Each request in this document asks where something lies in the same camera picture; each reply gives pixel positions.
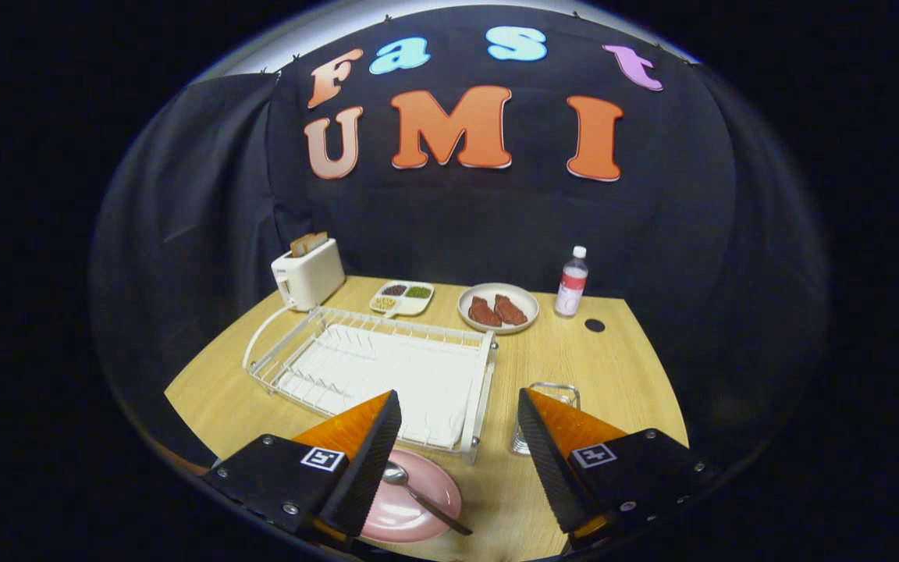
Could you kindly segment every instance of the orange letter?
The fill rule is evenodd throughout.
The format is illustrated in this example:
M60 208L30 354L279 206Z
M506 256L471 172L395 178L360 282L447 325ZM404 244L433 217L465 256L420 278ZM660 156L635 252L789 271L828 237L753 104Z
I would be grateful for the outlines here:
M507 168L502 113L511 92L500 86L474 86L464 92L449 116L427 91L399 94L390 105L400 112L400 150L390 163L395 168L421 168L428 156L421 152L418 135L425 138L436 162L445 166L460 137L467 133L457 161L468 168Z
M620 167L613 162L620 106L588 96L571 96L567 105L577 111L577 153L567 161L567 171L579 178L617 181Z
M342 158L338 160L329 160L328 149L325 148L325 129L328 129L329 124L327 118L311 121L304 127L307 153L311 157L311 170L314 170L315 175L325 180L336 180L353 171L356 160L360 157L356 124L361 115L362 107L350 107L335 116L335 121L342 125Z
M353 49L345 55L322 64L311 72L314 77L314 95L307 103L307 109L321 105L325 101L339 95L339 86L335 85L336 80L345 80L349 78L349 73L353 71L353 65L349 64L350 60L359 60L363 56L363 49Z

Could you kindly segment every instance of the steak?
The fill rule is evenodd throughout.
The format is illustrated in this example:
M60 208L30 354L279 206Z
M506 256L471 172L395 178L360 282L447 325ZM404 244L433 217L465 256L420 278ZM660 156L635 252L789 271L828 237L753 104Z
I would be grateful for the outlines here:
M471 301L471 310L467 311L467 316L470 316L474 322L485 326L495 326L496 328L502 326L502 319L492 312L488 301L480 297L474 297L474 300Z
M528 318L504 295L495 295L495 314L506 324L524 324Z

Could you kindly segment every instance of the white toaster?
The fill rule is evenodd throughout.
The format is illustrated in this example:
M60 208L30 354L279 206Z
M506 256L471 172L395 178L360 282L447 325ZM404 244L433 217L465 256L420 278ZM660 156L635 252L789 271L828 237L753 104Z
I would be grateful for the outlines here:
M325 302L346 281L334 238L299 258L290 256L292 253L279 256L271 266L272 278L286 305L306 312Z

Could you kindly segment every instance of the white dish rack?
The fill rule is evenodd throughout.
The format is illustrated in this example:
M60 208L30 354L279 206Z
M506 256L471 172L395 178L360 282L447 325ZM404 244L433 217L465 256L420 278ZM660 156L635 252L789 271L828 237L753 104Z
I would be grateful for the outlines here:
M318 306L247 372L270 394L329 417L395 389L402 412L397 439L472 463L496 348L492 332Z

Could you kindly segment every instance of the pink plate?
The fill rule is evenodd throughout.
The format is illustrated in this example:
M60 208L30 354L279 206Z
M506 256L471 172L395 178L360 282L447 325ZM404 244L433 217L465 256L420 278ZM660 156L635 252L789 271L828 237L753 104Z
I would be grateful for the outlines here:
M445 470L402 449L390 451L389 458L407 471L407 483L418 495L429 498L453 518L460 516L460 488ZM360 535L379 542L408 544L435 539L449 529L418 505L404 487L381 482Z

